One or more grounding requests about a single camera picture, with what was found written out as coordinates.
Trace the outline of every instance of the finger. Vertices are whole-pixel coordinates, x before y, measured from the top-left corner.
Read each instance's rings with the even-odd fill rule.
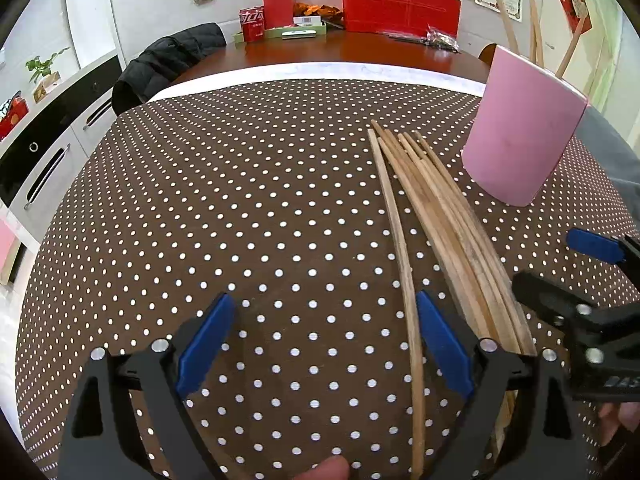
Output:
[[[600,445],[606,446],[620,427],[618,410],[612,410],[607,416],[600,417]]]
[[[640,422],[640,403],[623,402],[620,404],[618,419],[629,431],[634,432]]]
[[[606,416],[609,416],[611,414],[611,412],[613,412],[616,409],[616,405],[613,404],[612,402],[605,402],[601,407],[600,407],[600,411],[598,412],[598,416],[600,418],[604,418]]]
[[[294,478],[294,480],[348,480],[349,463],[341,456],[332,456],[324,462],[302,473]]]

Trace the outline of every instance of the brown tablecloth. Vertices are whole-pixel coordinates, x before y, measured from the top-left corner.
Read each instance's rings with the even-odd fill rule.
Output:
[[[366,128],[421,131],[492,237],[509,274],[532,269],[606,307],[638,300],[615,267],[568,251],[567,229],[634,234],[605,174],[572,140],[536,201],[505,206],[462,168],[479,99],[345,80],[247,84],[120,117],[75,180],[26,293],[17,395],[31,456],[56,475],[66,408],[90,350],[131,352],[167,336],[220,291],[236,325],[187,405],[236,478],[290,478],[343,453],[360,478],[406,475],[411,376],[399,273]],[[449,290],[398,183],[414,280]],[[561,334],[530,318],[539,349]],[[461,399],[426,352],[428,459]],[[142,397],[156,471],[170,475]],[[578,404],[589,457],[595,406]]]

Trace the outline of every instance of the chair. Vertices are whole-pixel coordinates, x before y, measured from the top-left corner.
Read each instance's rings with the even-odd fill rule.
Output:
[[[121,115],[146,103],[226,40],[215,23],[204,23],[157,40],[132,60],[113,86],[113,110]]]
[[[490,43],[480,53],[478,59],[483,63],[487,64],[489,68],[491,68],[492,63],[494,62],[495,48],[498,45],[496,43]]]

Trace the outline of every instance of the bundle of wooden sticks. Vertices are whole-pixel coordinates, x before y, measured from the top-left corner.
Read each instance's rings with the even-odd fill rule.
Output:
[[[414,403],[412,478],[418,478],[424,466],[422,348],[411,267],[385,158],[431,242],[459,313],[473,332],[478,338],[494,339],[510,352],[535,355],[536,349],[491,240],[438,155],[418,132],[414,132],[415,137],[396,137],[376,121],[372,126],[369,140],[396,246],[409,334]],[[507,396],[496,425],[498,446],[513,404],[514,396]]]

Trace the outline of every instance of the black drawer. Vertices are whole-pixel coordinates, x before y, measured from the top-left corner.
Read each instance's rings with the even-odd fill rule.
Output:
[[[0,158],[0,199],[9,206],[56,139],[122,74],[118,57],[96,67],[53,99]]]

